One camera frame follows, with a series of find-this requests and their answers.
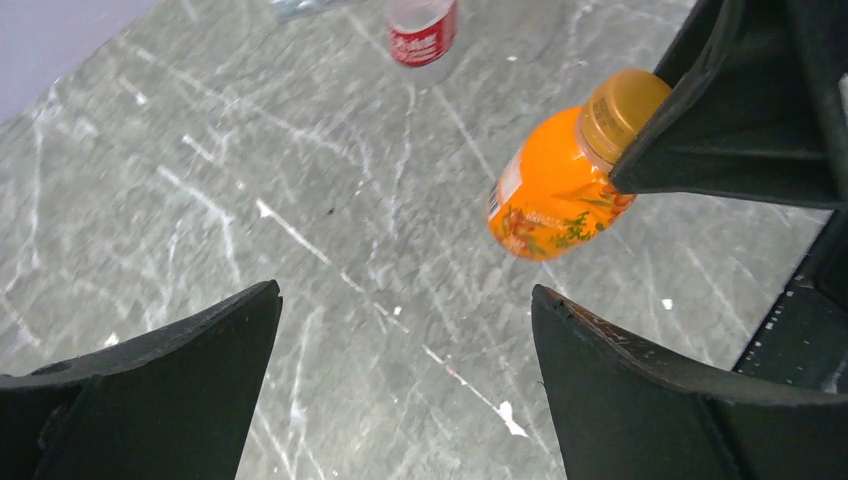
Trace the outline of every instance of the black plastic part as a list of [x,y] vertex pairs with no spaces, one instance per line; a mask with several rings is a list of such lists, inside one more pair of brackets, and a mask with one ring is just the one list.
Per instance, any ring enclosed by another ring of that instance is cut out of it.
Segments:
[[848,212],[831,216],[734,371],[848,391]]
[[0,478],[233,478],[281,306],[265,282],[114,347],[0,376]]
[[533,336],[569,480],[848,478],[848,396],[682,357],[547,288]]
[[846,18],[848,0],[699,0],[655,71],[673,92],[613,184],[848,207]]

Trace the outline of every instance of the orange bottle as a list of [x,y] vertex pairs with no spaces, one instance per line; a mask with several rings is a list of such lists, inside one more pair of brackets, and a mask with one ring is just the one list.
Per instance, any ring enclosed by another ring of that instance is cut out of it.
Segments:
[[545,261],[603,232],[633,202],[609,171],[671,93],[650,72],[622,70],[582,107],[540,125],[489,195],[489,230],[514,255]]

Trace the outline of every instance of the white wall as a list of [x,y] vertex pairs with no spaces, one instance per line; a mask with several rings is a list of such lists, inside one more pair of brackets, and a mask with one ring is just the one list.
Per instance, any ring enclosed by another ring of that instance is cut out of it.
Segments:
[[155,0],[0,0],[0,122],[142,15]]

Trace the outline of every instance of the plastic bottle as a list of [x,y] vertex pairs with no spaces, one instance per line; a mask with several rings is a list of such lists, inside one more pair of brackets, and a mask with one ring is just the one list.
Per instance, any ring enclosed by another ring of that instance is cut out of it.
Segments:
[[626,69],[586,105],[540,125],[487,199],[495,239],[514,255],[545,261],[609,228],[634,199],[616,191],[609,171],[670,93],[652,73]]
[[388,0],[389,51],[418,88],[444,81],[459,59],[458,0]]
[[500,50],[511,62],[532,62],[551,43],[562,26],[563,0],[497,0],[488,10],[487,24]]

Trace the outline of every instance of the white paint speck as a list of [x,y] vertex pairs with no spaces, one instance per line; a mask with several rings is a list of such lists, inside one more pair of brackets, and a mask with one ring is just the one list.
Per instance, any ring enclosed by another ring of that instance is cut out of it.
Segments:
[[118,342],[120,342],[120,340],[118,339],[118,334],[116,334],[115,332],[112,332],[112,334],[109,335],[109,338],[107,338],[103,342],[103,346],[104,347],[111,347],[111,346],[117,345]]
[[512,405],[509,402],[501,402],[495,412],[497,412],[504,421],[506,428],[509,429],[509,433],[519,437],[527,437],[527,432],[521,428],[521,425],[515,423],[515,420],[512,419]]

